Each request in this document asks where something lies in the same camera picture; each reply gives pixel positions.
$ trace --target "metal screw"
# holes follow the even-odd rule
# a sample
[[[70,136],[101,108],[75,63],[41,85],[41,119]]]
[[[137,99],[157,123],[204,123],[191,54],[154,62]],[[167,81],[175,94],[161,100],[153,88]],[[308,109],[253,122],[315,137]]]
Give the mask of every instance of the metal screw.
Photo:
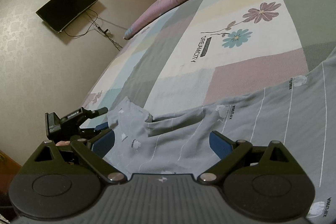
[[[202,175],[200,175],[200,178],[203,181],[214,181],[217,179],[217,176],[212,173],[203,173]]]
[[[116,173],[111,173],[107,176],[107,178],[111,181],[120,181],[125,178],[124,174],[116,172]]]

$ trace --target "gray blanket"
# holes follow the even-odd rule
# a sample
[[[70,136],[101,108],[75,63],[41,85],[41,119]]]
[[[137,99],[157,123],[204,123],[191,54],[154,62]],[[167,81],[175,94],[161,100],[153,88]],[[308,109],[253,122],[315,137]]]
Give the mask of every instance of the gray blanket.
[[[152,117],[126,97],[108,113],[115,146],[104,159],[128,178],[132,173],[192,173],[197,177],[219,161],[209,146],[212,130],[253,145],[267,146],[279,140],[314,183],[311,220],[335,219],[335,75],[333,50],[307,75],[178,113]]]

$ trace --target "television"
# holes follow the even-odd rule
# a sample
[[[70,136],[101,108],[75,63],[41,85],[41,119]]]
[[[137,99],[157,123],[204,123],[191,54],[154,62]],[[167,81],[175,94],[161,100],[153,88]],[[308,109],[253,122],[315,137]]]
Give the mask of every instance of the television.
[[[36,14],[44,20],[50,28],[59,33],[97,1],[98,0],[50,0],[43,5]]]

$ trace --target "bed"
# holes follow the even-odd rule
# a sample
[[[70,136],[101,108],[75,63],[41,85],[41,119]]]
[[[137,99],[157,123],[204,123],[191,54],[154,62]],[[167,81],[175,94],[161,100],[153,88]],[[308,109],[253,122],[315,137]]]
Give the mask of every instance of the bed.
[[[308,217],[330,223],[335,15],[334,0],[158,0],[83,104],[110,111],[84,126],[109,122],[116,142],[104,159],[128,176],[160,164],[162,174],[182,173],[203,159],[210,167],[219,161],[205,147],[213,129],[254,145],[280,140],[315,185]],[[180,164],[181,156],[189,161]]]

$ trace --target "television screen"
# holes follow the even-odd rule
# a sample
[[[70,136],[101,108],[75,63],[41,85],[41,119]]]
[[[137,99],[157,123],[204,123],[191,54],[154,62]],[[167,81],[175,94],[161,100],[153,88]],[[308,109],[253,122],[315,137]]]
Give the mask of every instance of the television screen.
[[[53,30],[61,32],[97,0],[50,0],[36,13]]]

